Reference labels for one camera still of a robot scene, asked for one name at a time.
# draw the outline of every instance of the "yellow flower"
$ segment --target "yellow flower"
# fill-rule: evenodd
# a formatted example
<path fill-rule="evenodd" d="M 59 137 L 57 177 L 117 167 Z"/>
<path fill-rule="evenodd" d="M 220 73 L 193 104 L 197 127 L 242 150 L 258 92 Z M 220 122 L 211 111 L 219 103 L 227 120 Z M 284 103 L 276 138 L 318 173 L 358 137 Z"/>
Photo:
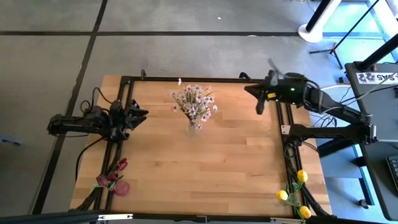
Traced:
<path fill-rule="evenodd" d="M 280 190 L 276 193 L 276 197 L 281 200 L 287 200 L 287 193 L 284 190 Z"/>
<path fill-rule="evenodd" d="M 300 207 L 300 214 L 304 218 L 310 218 L 311 217 L 311 210 L 307 206 L 301 206 Z"/>
<path fill-rule="evenodd" d="M 299 170 L 297 172 L 297 178 L 301 182 L 306 182 L 308 180 L 308 175 L 304 170 Z"/>

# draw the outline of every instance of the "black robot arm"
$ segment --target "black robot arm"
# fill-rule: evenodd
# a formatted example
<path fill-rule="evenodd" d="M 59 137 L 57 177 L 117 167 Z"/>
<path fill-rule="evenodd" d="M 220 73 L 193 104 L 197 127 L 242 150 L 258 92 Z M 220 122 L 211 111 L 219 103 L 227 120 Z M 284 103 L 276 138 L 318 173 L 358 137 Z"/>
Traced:
<path fill-rule="evenodd" d="M 370 123 L 371 116 L 362 114 L 346 105 L 336 102 L 316 87 L 317 84 L 298 73 L 278 74 L 270 70 L 268 76 L 258 84 L 245 86 L 245 90 L 257 99 L 256 112 L 262 114 L 266 101 L 279 101 L 304 106 L 306 110 L 327 113 L 350 123 L 342 128 L 313 128 L 301 124 L 283 126 L 283 138 L 293 146 L 301 146 L 308 138 L 333 139 L 318 147 L 321 156 L 329 155 L 350 145 L 377 141 L 376 126 Z"/>
<path fill-rule="evenodd" d="M 125 109 L 120 101 L 114 101 L 109 110 L 93 106 L 82 117 L 56 114 L 51 118 L 47 130 L 55 136 L 73 131 L 99 134 L 114 141 L 127 140 L 129 134 L 126 131 L 138 127 L 145 121 L 147 113 L 148 111 L 139 109 L 134 100 Z"/>

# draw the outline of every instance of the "wooden tabletop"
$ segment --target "wooden tabletop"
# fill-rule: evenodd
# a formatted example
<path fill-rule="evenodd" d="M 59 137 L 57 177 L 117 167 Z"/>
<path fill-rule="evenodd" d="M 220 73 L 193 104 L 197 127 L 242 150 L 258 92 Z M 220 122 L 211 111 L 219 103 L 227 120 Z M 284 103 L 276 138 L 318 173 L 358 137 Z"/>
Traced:
<path fill-rule="evenodd" d="M 105 76 L 101 89 L 107 99 L 116 99 L 120 78 Z M 188 84 L 211 85 L 219 109 L 194 137 L 186 132 L 184 114 L 170 109 L 175 104 L 170 91 L 181 91 Z M 114 197 L 112 210 L 291 217 L 291 208 L 275 197 L 286 181 L 276 104 L 266 103 L 263 115 L 257 115 L 256 99 L 243 90 L 245 85 L 135 82 L 133 98 L 149 114 L 123 144 L 121 157 L 129 165 L 122 174 L 131 189 L 127 196 Z M 101 98 L 98 105 L 109 107 Z M 292 109 L 295 123 L 311 125 L 306 110 Z M 87 143 L 98 138 L 90 135 Z M 91 192 L 105 147 L 103 141 L 85 152 L 71 208 Z M 318 153 L 308 146 L 300 147 L 300 153 L 308 189 L 331 212 Z M 101 208 L 105 198 L 104 192 Z"/>

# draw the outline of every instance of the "label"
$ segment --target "label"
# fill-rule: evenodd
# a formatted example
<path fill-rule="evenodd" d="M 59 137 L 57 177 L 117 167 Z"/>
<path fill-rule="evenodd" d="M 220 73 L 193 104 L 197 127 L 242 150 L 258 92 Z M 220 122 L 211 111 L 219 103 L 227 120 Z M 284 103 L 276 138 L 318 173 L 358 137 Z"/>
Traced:
<path fill-rule="evenodd" d="M 276 97 L 276 94 L 275 93 L 268 93 L 267 97 L 268 98 L 273 98 L 273 97 Z"/>
<path fill-rule="evenodd" d="M 364 73 L 357 73 L 356 78 L 358 79 L 359 84 L 379 84 L 383 82 L 391 72 L 382 73 L 382 72 L 364 72 Z M 385 81 L 382 85 L 391 85 L 391 84 L 398 84 L 398 74 L 394 74 L 390 76 L 387 81 Z"/>

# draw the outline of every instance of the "white stand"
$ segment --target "white stand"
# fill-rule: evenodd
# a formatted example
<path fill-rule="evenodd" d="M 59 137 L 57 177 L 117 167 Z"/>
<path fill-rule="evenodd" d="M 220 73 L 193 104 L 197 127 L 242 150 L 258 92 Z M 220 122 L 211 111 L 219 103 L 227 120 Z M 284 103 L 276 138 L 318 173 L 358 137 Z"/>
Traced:
<path fill-rule="evenodd" d="M 321 41 L 323 37 L 323 27 L 325 26 L 326 22 L 328 22 L 330 16 L 334 13 L 340 2 L 341 0 L 331 0 L 316 21 L 312 30 L 307 32 L 305 29 L 307 25 L 301 25 L 300 28 L 298 28 L 298 35 L 307 42 L 317 43 Z"/>

